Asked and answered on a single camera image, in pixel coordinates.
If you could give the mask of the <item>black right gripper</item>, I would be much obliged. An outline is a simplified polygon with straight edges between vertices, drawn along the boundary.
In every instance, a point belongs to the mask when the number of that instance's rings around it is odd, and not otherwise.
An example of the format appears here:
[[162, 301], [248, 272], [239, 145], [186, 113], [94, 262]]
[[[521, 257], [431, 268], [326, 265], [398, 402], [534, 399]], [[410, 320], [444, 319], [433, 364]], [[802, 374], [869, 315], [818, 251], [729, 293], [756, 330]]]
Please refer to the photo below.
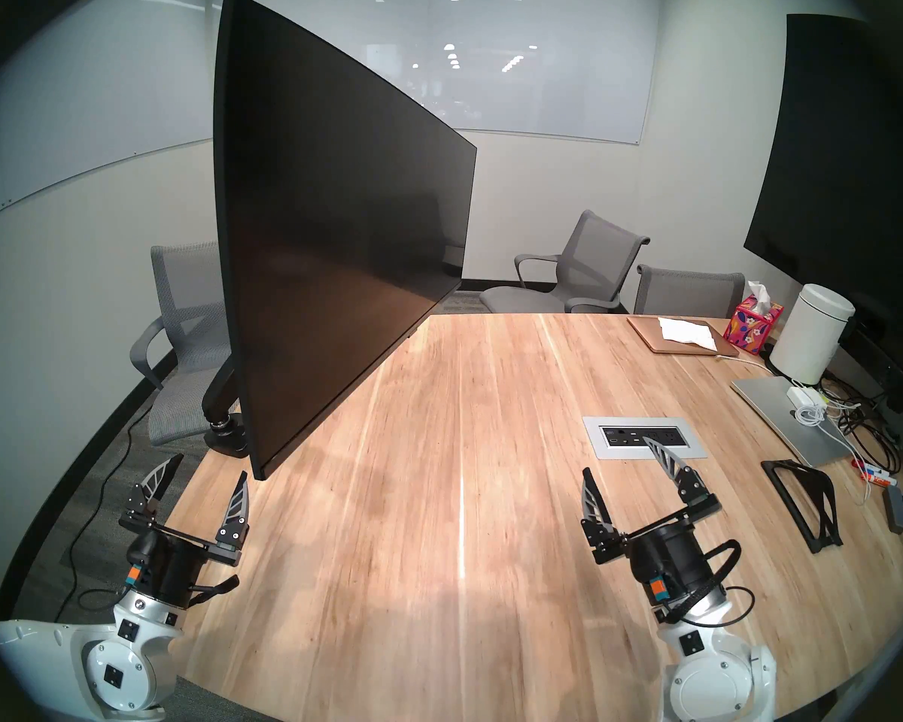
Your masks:
[[675, 484], [685, 506], [670, 515], [624, 536], [613, 526], [610, 513], [590, 468], [582, 470], [582, 531], [596, 564], [606, 564], [622, 552], [632, 575], [651, 607], [691, 609], [724, 579], [713, 572], [695, 533], [696, 522], [721, 511], [718, 497], [706, 487], [698, 471], [655, 440], [644, 437], [654, 458]]

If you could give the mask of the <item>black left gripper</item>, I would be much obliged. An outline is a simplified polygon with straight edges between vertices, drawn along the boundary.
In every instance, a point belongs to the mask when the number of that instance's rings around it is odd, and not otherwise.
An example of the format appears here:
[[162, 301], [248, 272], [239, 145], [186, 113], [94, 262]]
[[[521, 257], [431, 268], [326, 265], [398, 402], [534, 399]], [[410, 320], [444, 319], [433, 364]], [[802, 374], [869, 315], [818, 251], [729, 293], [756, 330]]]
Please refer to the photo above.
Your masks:
[[240, 585], [237, 575], [215, 585], [201, 585], [198, 579], [207, 562], [238, 566], [249, 531], [249, 487], [242, 471], [214, 541], [162, 526], [156, 520], [158, 507], [183, 459], [174, 454], [132, 487], [119, 524], [135, 533], [127, 550], [128, 585], [161, 603], [191, 608]]

